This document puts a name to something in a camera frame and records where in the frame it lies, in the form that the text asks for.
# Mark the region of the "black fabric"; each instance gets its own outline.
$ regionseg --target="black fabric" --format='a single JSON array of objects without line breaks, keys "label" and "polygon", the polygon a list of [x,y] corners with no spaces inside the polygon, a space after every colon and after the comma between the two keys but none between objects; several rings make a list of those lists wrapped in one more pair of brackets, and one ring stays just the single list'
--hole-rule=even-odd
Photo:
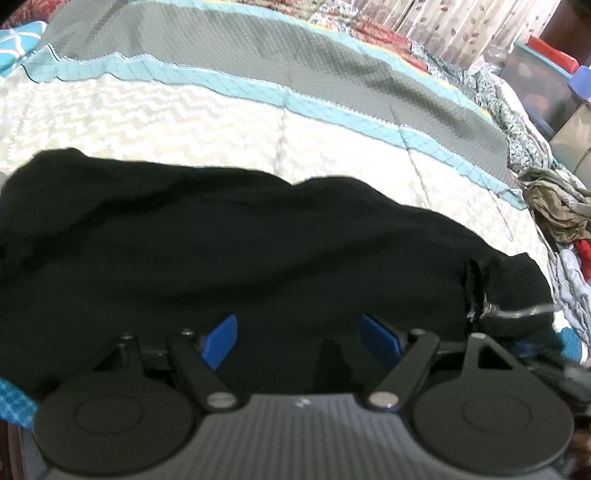
[{"label": "black fabric", "polygon": [[[486,303],[502,305],[503,310],[509,311],[524,307],[522,290],[514,290],[514,283],[507,283],[506,278],[527,278],[530,267],[528,259],[529,257],[520,256],[493,258],[486,262],[470,260],[466,269],[466,300],[473,330],[492,335],[501,343],[508,342],[508,346],[511,346],[516,339],[527,338],[529,343],[543,348],[543,338],[539,340],[537,336],[534,338],[531,334],[544,329],[548,325],[548,318],[552,318],[552,314],[525,315],[512,321],[494,315],[483,315]],[[531,303],[527,306],[543,306],[552,309],[553,303],[543,301],[540,296],[540,303]]]},{"label": "black fabric", "polygon": [[[35,398],[122,332],[158,342],[230,312],[219,375],[237,392],[370,388],[385,371],[362,313],[463,340],[470,260],[494,265],[502,307],[551,301],[527,255],[344,177],[49,151],[3,187],[0,245],[0,377]],[[546,319],[533,334],[559,346]]]},{"label": "black fabric", "polygon": [[0,22],[4,22],[10,17],[25,0],[2,0],[0,2]]}]

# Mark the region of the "triangular cutout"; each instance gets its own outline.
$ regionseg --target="triangular cutout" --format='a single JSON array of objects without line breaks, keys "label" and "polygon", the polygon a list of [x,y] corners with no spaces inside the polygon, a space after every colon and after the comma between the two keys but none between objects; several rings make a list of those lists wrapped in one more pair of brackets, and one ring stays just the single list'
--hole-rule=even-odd
[{"label": "triangular cutout", "polygon": [[111,370],[123,370],[125,351],[118,345],[111,353],[106,355],[92,370],[95,372],[108,372]]},{"label": "triangular cutout", "polygon": [[490,346],[485,345],[478,354],[478,368],[486,370],[513,370],[513,367]]}]

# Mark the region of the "blue plastic tab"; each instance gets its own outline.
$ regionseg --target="blue plastic tab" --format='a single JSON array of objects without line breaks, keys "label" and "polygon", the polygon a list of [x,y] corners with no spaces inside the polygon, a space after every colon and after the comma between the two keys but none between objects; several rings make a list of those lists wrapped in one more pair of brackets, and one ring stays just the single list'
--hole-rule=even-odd
[{"label": "blue plastic tab", "polygon": [[368,315],[361,317],[361,340],[388,370],[392,370],[402,360],[402,348],[398,337]]},{"label": "blue plastic tab", "polygon": [[212,370],[217,370],[234,347],[237,338],[238,320],[236,315],[233,314],[205,337],[202,343],[201,358],[205,360]]}]

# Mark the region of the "blue checkered fabric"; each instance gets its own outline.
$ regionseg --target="blue checkered fabric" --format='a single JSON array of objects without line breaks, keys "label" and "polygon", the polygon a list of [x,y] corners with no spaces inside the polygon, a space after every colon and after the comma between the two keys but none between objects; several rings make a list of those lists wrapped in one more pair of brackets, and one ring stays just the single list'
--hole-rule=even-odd
[{"label": "blue checkered fabric", "polygon": [[0,420],[31,428],[37,404],[13,384],[0,378]]}]

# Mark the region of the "blue patterned cloth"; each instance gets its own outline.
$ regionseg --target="blue patterned cloth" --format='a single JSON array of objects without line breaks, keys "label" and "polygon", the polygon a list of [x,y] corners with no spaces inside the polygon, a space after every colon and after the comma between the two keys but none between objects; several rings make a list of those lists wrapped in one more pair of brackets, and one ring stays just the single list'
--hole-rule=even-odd
[{"label": "blue patterned cloth", "polygon": [[523,121],[498,98],[496,87],[486,71],[470,75],[467,71],[430,53],[424,45],[413,41],[412,53],[425,62],[429,73],[451,83],[475,104],[489,112],[494,122],[507,137],[509,158],[507,164],[516,173],[527,167],[549,168],[548,158],[537,141],[528,132]]},{"label": "blue patterned cloth", "polygon": [[46,26],[39,21],[0,30],[0,75],[7,76],[35,49]]},{"label": "blue patterned cloth", "polygon": [[37,404],[10,382],[0,378],[0,420],[31,428]]}]

